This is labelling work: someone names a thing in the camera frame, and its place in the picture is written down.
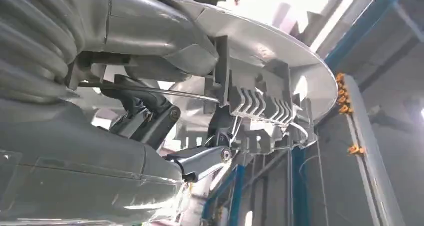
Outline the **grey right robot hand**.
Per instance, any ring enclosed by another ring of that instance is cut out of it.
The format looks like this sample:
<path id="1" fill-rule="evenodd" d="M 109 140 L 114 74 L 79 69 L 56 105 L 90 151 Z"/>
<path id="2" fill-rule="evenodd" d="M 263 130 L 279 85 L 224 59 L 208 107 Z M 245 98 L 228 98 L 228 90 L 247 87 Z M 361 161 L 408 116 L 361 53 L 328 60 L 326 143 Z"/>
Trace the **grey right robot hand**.
<path id="1" fill-rule="evenodd" d="M 219 54 L 178 0 L 0 0 L 0 221 L 162 219 L 231 157 L 222 126 L 162 157 L 181 115 L 152 78 L 207 76 Z"/>

